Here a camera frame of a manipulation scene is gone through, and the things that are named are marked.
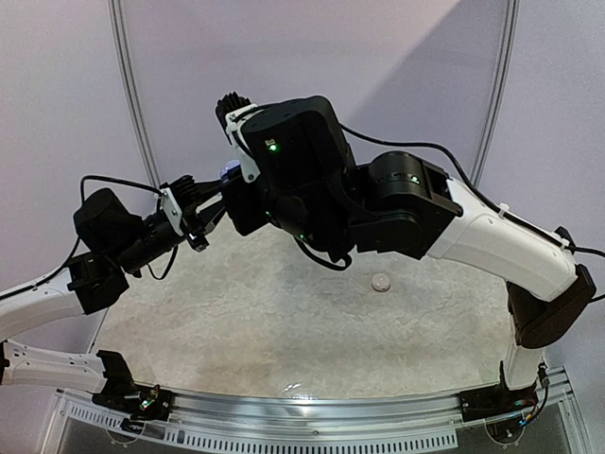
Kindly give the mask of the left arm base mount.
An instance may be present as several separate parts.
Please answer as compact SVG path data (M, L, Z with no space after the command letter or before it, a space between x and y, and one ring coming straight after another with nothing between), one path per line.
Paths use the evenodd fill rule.
M100 393L94 393L94 404L127 413L135 421L167 421L175 394L159 384L139 385L134 382L108 382Z

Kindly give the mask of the lavender earbud charging case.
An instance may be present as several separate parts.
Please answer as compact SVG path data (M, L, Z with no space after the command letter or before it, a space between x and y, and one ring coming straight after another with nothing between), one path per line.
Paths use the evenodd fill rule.
M240 171L240 162L238 160L228 161L219 172L219 179L222 182L229 181L234 175Z

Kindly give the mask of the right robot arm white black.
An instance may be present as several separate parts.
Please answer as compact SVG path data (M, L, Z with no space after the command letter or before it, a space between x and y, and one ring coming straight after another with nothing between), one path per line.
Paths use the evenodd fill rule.
M388 142L358 164L350 130L324 96L257 105L232 93L218 101L216 117L239 160L221 183L239 234L272 225L333 270L351 264L351 251L400 253L459 262L506 282L512 335L489 393L495 411L524 399L546 346L595 298L567 230L516 217L409 144Z

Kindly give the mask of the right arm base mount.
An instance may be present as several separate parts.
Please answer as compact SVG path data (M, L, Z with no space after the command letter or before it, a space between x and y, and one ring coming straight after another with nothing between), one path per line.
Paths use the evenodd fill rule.
M544 408L549 385L548 378L540 380L544 391L542 401L539 400L536 384L520 390L510 390L503 378L494 385L460 392L457 400L462 420L471 422L512 414L520 417L520 426L526 426Z

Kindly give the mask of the pink earbud charging case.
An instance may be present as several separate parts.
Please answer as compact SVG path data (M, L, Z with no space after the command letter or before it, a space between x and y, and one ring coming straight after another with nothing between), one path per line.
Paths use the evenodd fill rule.
M376 273L371 279L372 289L377 292L386 292L391 288L390 278L385 273Z

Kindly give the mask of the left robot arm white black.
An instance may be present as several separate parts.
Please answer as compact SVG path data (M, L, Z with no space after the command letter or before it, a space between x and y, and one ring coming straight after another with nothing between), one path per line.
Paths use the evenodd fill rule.
M121 354L47 350L15 336L114 305L129 289L128 278L139 277L161 255L174 254L183 242L205 249L224 208L219 202L201 207L218 194L219 181L198 183L184 176L154 189L156 210L142 218L108 187L112 179L101 181L105 186L83 196L73 215L76 243L87 252L70 252L54 271L1 295L1 383L77 389L105 395L120 410L133 410L140 390Z

